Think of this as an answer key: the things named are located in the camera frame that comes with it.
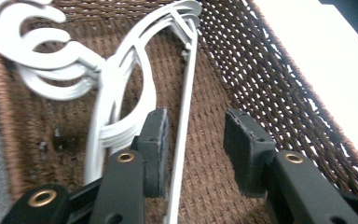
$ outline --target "woven wicker surface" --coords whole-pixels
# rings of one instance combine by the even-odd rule
[[[137,20],[170,1],[120,2],[56,1],[68,22],[55,26],[108,57]],[[288,58],[255,4],[204,1],[202,6],[180,204],[182,223],[269,222],[263,200],[240,196],[222,149],[225,110],[230,106],[247,111],[261,123],[274,137],[277,149],[305,153],[332,184],[358,195],[358,152]],[[41,21],[36,26],[46,25]],[[47,45],[41,50],[56,48]],[[169,109],[172,160],[185,68],[180,56],[183,44],[164,31],[146,49],[158,107]],[[141,88],[138,70],[126,91],[124,114],[136,104]],[[80,186],[94,99],[95,92],[71,102],[38,97],[22,84],[13,63],[0,58],[0,125],[13,200],[48,182],[69,189]],[[60,138],[54,137],[57,131]],[[160,222],[166,203],[147,200],[146,209],[147,223]]]

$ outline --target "white surface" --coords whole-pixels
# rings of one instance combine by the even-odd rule
[[[358,34],[318,0],[255,0],[275,34],[358,149]]]

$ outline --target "brown woven basket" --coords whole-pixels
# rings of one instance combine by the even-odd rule
[[[105,58],[146,13],[171,0],[57,0],[65,24],[33,21],[28,28],[60,27]],[[222,148],[228,107],[248,112],[277,142],[314,160],[337,188],[358,195],[358,152],[301,76],[251,0],[202,1],[180,220],[182,223],[268,223],[264,200],[240,196]],[[55,50],[46,45],[41,50]],[[158,107],[169,108],[172,160],[180,108],[183,44],[169,31],[147,46],[158,89]],[[142,88],[139,70],[126,92],[125,111]],[[95,92],[55,102],[29,91],[13,63],[0,57],[0,125],[13,200],[37,185],[82,183],[83,161]],[[54,137],[56,131],[61,137]],[[147,200],[147,223],[159,223],[162,199]]]

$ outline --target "wicker basket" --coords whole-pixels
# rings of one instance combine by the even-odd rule
[[[65,24],[33,21],[29,27],[60,27],[105,58],[146,13],[170,0],[57,0]],[[358,195],[358,152],[290,60],[251,0],[202,1],[186,164],[180,205],[183,223],[268,223],[264,200],[240,196],[222,149],[228,107],[248,112],[277,142],[279,150],[302,152],[337,188]],[[55,50],[50,44],[41,50]],[[169,31],[146,50],[158,88],[158,107],[169,108],[171,160],[180,107],[183,44]],[[139,98],[142,75],[131,77],[124,102]],[[54,102],[29,91],[13,63],[0,57],[0,125],[13,200],[27,189],[57,182],[82,183],[83,161],[95,92]],[[54,137],[56,131],[61,137]],[[166,211],[162,199],[147,200],[147,223]]]

